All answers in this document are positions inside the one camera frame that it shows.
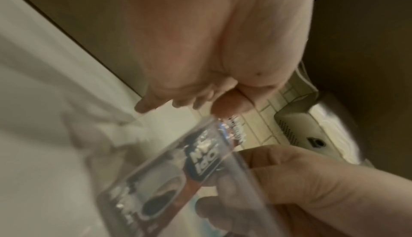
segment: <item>bare skin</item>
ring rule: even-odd
[[[148,79],[141,113],[173,100],[228,117],[289,79],[302,58],[313,0],[126,0],[137,61]]]
[[[293,237],[412,236],[411,181],[293,146],[240,154]],[[241,210],[247,210],[230,185],[230,179],[218,179],[219,196],[197,203],[201,217],[226,231],[233,231]],[[226,216],[228,207],[237,212]]]

